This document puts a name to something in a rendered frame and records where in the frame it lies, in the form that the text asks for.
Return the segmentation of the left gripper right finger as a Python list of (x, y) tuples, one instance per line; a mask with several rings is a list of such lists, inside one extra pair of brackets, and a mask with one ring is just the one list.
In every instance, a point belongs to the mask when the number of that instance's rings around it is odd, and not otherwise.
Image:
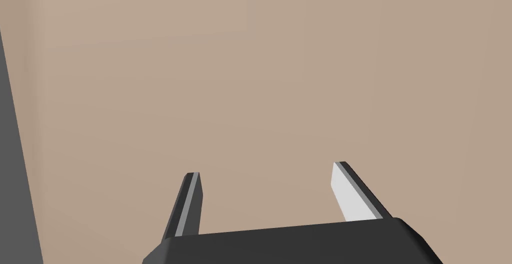
[(331, 188), (347, 222), (392, 217), (346, 161), (333, 163)]

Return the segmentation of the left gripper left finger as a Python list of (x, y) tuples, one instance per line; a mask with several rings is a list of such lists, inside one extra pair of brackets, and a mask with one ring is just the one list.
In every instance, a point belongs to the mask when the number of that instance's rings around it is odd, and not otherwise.
[(198, 235), (203, 204), (203, 188), (198, 172), (185, 175), (178, 191), (162, 240)]

